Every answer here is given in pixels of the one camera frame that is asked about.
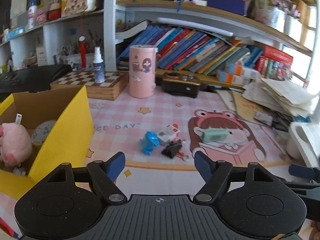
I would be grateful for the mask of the mint green eraser case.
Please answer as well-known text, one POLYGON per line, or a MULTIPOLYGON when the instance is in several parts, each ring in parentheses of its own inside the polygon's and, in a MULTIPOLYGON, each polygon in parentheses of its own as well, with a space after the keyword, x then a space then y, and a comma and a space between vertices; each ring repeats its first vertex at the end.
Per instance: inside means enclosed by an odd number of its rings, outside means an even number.
POLYGON ((220 142, 224 141, 229 135, 228 129, 208 128, 202 131, 202 142, 220 142))

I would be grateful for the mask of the blue dinosaur toy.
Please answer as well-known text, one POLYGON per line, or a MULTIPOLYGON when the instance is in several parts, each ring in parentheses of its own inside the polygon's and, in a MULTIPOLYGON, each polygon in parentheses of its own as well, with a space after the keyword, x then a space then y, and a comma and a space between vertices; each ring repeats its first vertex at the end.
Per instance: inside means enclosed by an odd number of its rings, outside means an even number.
POLYGON ((150 155, 151 152, 159 146, 159 140, 157 134, 154 132, 147 131, 142 139, 139 141, 140 150, 146 154, 150 155))

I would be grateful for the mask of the white desk lamp base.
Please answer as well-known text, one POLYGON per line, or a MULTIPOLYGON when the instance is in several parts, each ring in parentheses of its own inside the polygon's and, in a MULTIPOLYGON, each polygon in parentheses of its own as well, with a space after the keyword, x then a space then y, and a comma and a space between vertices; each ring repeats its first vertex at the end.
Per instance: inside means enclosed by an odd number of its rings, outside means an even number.
POLYGON ((319 167, 319 125, 292 122, 286 151, 293 159, 303 159, 307 167, 319 167))

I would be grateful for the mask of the black binder clip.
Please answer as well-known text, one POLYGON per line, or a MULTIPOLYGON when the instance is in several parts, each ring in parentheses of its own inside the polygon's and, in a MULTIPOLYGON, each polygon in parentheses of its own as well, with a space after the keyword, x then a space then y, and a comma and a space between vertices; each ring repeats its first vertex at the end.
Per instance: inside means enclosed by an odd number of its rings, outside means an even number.
POLYGON ((162 151, 162 155, 168 157, 168 158, 175 158, 178 157, 182 159, 183 161, 188 161, 189 156, 184 154, 182 152, 182 148, 185 144, 185 140, 176 140, 176 141, 171 141, 166 148, 162 151))

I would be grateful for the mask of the white red small box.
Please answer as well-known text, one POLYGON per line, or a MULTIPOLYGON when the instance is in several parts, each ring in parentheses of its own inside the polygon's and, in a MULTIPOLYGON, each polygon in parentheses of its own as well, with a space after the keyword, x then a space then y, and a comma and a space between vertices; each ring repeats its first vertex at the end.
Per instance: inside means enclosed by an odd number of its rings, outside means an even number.
POLYGON ((164 127, 157 133, 159 144, 161 146, 169 144, 171 141, 177 138, 179 132, 180 130, 176 126, 168 125, 164 127))

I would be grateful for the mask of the pink checkered desk mat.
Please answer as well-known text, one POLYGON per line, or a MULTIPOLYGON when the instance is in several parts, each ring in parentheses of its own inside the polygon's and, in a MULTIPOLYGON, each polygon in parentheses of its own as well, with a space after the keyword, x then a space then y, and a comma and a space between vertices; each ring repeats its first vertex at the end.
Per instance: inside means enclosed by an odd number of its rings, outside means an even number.
POLYGON ((296 183, 289 156, 272 129, 228 110, 217 94, 195 99, 156 89, 147 99, 122 92, 114 101, 89 99, 94 132, 84 163, 61 163, 21 198, 1 193, 1 221, 21 239, 319 239, 319 185, 296 183), (147 131, 168 125, 185 140, 188 161, 140 150, 147 131), (228 129, 224 141, 202 142, 202 131, 228 129), (203 152, 233 165, 227 192, 198 204, 205 185, 194 164, 203 152), (105 204, 92 192, 86 165, 125 154, 115 185, 124 204, 105 204))

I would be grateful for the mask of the stack of loose papers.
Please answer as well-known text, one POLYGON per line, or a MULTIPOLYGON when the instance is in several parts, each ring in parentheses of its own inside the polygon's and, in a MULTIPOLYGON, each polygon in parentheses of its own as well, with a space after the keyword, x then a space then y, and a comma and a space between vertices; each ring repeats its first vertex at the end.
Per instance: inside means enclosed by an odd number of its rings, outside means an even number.
POLYGON ((289 80, 261 79, 244 86, 242 96, 254 103, 291 116, 311 116, 319 100, 319 94, 310 94, 306 89, 289 80))

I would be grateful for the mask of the wooden chess board box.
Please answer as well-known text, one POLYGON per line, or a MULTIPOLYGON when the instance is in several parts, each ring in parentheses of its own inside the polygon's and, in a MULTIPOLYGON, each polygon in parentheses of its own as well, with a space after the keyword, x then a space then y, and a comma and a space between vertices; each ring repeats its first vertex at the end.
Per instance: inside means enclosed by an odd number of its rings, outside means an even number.
POLYGON ((70 72, 50 84, 51 89, 85 86, 87 97, 92 99, 116 100, 127 86, 129 77, 127 73, 105 72, 105 81, 94 82, 92 71, 70 72))

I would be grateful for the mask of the pink plush toy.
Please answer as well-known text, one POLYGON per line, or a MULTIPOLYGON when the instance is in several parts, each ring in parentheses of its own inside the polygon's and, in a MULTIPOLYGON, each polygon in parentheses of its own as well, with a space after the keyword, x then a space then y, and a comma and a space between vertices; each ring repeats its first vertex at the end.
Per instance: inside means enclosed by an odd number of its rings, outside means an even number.
POLYGON ((31 138, 22 125, 14 122, 1 124, 1 161, 5 166, 19 166, 31 152, 31 138))

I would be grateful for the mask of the brown black pencil sharpener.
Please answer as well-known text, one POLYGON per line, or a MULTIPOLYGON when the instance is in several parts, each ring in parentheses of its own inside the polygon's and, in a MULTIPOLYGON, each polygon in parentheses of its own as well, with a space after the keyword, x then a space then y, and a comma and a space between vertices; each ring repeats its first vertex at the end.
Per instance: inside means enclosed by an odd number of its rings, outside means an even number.
POLYGON ((196 98, 200 87, 201 80, 194 74, 165 72, 162 77, 162 89, 171 95, 196 98))

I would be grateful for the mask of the white spray bottle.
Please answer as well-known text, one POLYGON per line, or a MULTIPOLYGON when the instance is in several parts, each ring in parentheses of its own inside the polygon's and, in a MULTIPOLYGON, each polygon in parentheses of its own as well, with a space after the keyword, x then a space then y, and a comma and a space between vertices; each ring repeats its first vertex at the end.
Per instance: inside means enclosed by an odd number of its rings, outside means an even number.
POLYGON ((100 47, 94 48, 93 70, 95 83, 103 83, 105 81, 105 65, 100 47))

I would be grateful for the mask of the black Yamaha keyboard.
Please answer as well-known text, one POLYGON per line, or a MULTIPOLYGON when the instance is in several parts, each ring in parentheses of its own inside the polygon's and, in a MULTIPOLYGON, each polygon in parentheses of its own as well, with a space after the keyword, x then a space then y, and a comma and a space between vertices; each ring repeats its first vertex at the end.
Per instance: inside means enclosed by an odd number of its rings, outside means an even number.
POLYGON ((30 67, 1 74, 0 92, 37 93, 50 90, 50 84, 72 71, 68 64, 30 67))

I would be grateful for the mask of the red book box set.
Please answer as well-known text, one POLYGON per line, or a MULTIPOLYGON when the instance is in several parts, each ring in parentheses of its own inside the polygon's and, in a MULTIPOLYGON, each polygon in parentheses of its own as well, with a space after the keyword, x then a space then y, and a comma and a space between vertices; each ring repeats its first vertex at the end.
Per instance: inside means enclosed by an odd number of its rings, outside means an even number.
POLYGON ((291 67, 293 63, 293 57, 291 55, 268 45, 264 45, 263 50, 264 50, 263 56, 265 58, 291 67))

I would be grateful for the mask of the pink cylindrical canister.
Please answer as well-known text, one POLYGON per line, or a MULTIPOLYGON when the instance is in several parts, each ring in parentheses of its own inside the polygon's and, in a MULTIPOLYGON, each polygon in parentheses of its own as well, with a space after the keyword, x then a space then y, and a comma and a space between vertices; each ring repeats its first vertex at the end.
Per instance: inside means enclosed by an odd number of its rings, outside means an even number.
POLYGON ((151 45, 130 47, 129 93, 132 97, 151 97, 156 87, 156 62, 158 49, 151 45))

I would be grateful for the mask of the dark blue storage box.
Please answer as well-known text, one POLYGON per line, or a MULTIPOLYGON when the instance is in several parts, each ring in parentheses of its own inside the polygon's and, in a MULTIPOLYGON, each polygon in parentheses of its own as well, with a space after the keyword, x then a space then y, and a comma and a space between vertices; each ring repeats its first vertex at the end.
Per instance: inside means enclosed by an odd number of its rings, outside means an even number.
POLYGON ((243 0, 207 0, 207 6, 241 16, 247 15, 246 3, 243 0))

